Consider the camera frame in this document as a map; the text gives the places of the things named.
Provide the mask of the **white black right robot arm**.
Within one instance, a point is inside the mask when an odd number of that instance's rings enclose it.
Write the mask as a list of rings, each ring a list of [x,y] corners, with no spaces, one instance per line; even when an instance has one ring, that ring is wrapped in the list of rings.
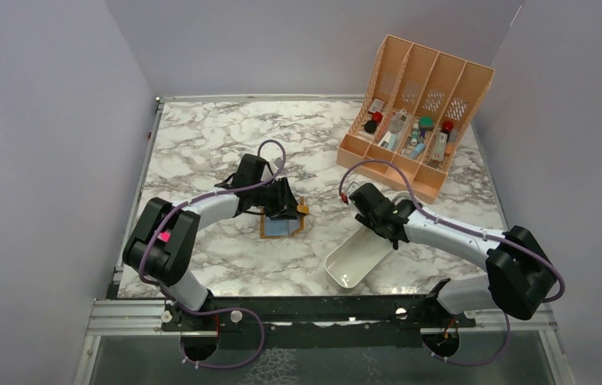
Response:
[[[532,318],[558,280],[531,232],[483,229],[426,210],[412,199],[393,201],[371,183],[342,193],[355,218],[394,249],[400,243],[428,245],[476,265],[483,276],[440,281],[423,305],[425,320],[443,326],[469,310],[499,309],[520,320]]]

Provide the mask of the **yellow leather card holder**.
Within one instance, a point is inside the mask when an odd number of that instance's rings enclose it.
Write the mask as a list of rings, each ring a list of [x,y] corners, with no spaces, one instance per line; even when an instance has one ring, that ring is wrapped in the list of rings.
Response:
[[[292,220],[272,220],[260,209],[260,238],[281,239],[294,237],[305,229],[305,217]]]

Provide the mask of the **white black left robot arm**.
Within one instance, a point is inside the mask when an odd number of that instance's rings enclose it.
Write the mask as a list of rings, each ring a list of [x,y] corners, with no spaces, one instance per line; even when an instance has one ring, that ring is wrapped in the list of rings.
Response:
[[[151,278],[168,296],[183,306],[182,318],[193,329],[212,321],[209,290],[188,267],[196,235],[218,221],[262,210],[271,221],[300,220],[309,209],[293,195],[287,178],[275,178],[271,164],[260,156],[246,154],[237,170],[216,185],[214,192],[187,205],[174,205],[152,198],[131,231],[123,263],[140,277]]]

